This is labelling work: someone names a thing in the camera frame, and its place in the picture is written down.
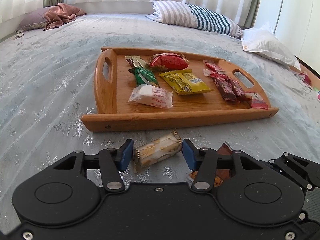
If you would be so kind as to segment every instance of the striped pillow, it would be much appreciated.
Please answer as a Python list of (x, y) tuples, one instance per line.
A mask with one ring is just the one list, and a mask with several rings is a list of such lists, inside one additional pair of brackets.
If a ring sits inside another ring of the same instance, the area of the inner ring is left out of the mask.
[(153, 8), (156, 11), (147, 17), (162, 24), (191, 27), (235, 38), (242, 35), (241, 28), (234, 21), (200, 6), (175, 1), (154, 1)]

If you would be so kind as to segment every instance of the pink blanket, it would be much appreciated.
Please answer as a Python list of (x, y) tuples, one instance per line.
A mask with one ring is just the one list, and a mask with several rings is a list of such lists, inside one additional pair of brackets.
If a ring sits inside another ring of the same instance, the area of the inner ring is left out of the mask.
[(44, 18), (48, 23), (44, 27), (44, 31), (48, 29), (58, 28), (65, 23), (72, 22), (77, 16), (87, 14), (84, 10), (68, 5), (65, 3), (58, 3), (44, 14)]

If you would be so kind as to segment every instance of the pillow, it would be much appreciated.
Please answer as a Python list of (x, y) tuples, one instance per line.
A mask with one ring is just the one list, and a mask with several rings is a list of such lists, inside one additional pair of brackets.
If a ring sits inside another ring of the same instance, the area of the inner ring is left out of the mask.
[(146, 17), (162, 24), (180, 25), (238, 38), (241, 28), (231, 19), (200, 6), (175, 1), (154, 1), (153, 14)]
[(242, 50), (255, 52), (262, 57), (290, 68), (293, 67), (293, 70), (301, 72), (298, 59), (276, 38), (268, 23), (260, 29), (243, 30), (241, 41)]
[(18, 30), (29, 31), (39, 28), (44, 28), (46, 24), (46, 19), (44, 18), (44, 14), (51, 7), (39, 8), (36, 11), (29, 13), (24, 19), (20, 22), (18, 26)]

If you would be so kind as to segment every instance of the green snack wrapper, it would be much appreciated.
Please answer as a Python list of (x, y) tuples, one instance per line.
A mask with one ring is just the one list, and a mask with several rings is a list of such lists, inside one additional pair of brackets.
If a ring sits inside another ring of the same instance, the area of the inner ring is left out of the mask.
[(137, 81), (137, 86), (141, 84), (147, 84), (154, 87), (160, 87), (155, 75), (150, 71), (142, 67), (134, 67), (131, 69), (128, 69), (129, 72), (134, 74)]

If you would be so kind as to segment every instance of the yellow snack package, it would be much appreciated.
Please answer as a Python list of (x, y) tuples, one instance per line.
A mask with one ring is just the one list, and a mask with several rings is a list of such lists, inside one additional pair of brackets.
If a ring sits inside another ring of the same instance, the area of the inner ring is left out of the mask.
[(193, 95), (210, 92), (209, 88), (200, 78), (192, 73), (192, 69), (182, 69), (160, 73), (162, 77), (178, 95)]

